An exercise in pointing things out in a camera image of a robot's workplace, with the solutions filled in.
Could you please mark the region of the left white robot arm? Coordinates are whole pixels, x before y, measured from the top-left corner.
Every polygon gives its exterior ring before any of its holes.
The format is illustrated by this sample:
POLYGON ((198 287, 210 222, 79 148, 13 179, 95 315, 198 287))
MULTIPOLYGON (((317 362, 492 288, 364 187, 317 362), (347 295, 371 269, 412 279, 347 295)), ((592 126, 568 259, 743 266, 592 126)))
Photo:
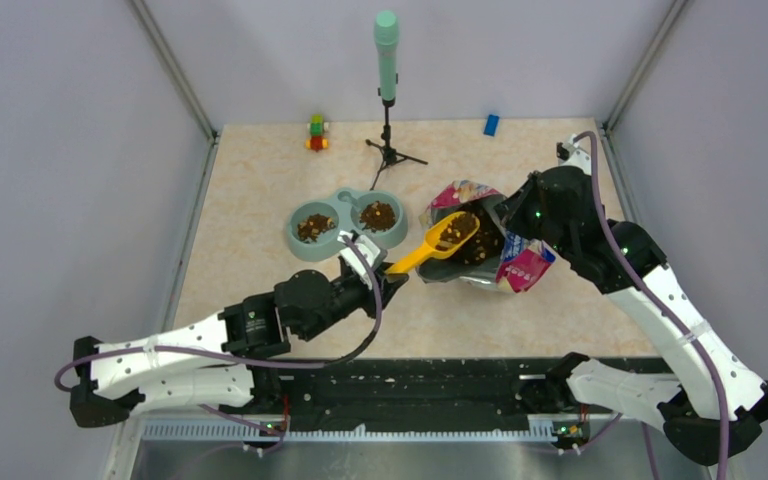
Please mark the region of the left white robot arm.
POLYGON ((371 276, 342 264, 328 279, 303 270, 272 291, 245 298, 187 327, 122 343, 93 336, 73 343, 69 410, 80 428, 115 425, 157 409, 216 405, 268 413, 279 404, 282 370, 318 370, 349 362, 366 350, 381 327, 383 311, 408 281, 388 273, 371 276), (373 330, 350 353, 330 360, 285 360, 291 336, 310 341, 361 311, 373 330))

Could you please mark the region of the cat food bag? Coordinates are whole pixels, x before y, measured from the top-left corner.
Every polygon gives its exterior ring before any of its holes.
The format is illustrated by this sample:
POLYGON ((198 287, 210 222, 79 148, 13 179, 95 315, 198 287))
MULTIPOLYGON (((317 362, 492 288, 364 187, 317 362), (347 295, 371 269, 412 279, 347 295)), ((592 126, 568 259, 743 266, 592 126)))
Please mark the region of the cat food bag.
POLYGON ((430 229, 444 217, 466 211, 479 220, 478 231, 451 257, 430 259, 417 268, 426 283, 456 280, 488 290, 521 293, 533 287, 556 256, 546 244, 509 232, 495 207, 506 196, 477 182, 457 180, 446 186, 425 208, 420 224, 430 229))

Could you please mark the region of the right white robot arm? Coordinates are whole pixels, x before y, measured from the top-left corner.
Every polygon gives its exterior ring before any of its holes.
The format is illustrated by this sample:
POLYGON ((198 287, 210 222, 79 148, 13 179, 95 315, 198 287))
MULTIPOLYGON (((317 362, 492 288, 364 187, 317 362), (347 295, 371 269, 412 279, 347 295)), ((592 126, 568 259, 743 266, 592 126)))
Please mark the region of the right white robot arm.
POLYGON ((672 378, 570 353, 546 376, 560 412, 604 407, 661 431, 704 466, 745 451, 768 420, 768 380, 739 361, 685 296, 665 253, 640 225, 608 218, 577 167, 530 174, 496 207, 502 226, 550 246, 644 332, 672 378))

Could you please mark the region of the yellow plastic scoop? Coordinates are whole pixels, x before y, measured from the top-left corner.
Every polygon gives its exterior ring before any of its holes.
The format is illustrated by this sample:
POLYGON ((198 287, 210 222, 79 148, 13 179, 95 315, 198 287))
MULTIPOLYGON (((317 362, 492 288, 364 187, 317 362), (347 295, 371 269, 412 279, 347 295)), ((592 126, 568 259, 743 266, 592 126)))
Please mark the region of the yellow plastic scoop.
POLYGON ((408 274, 428 260, 450 258, 478 231, 480 220, 475 214, 454 212, 433 225, 422 244, 413 252, 391 265, 387 275, 408 274))

